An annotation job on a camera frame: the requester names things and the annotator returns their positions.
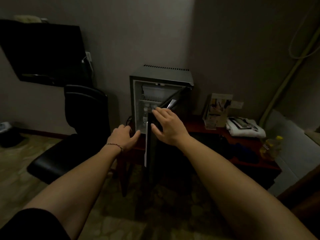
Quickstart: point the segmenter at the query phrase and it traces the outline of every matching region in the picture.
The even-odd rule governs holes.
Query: black chair
[[[111,134],[108,97],[103,92],[66,85],[64,95],[66,120],[77,134],[42,153],[27,168],[31,175],[47,184],[99,152]]]

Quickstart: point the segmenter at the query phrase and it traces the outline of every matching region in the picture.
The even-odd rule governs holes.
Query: black sleeve
[[[70,240],[70,237],[52,213],[30,208],[19,211],[0,229],[0,239]]]

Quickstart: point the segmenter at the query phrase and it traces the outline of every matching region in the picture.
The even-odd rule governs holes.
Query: refrigerator top
[[[131,76],[185,82],[194,86],[191,72],[187,69],[144,65],[132,73]]]

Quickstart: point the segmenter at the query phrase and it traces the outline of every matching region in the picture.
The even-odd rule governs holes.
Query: television
[[[21,81],[92,87],[80,28],[0,20],[0,45]]]

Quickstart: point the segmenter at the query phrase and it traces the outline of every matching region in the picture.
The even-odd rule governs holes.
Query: bottle with yellow cap
[[[282,136],[277,136],[275,139],[267,139],[260,148],[261,157],[264,159],[274,160],[281,151]]]

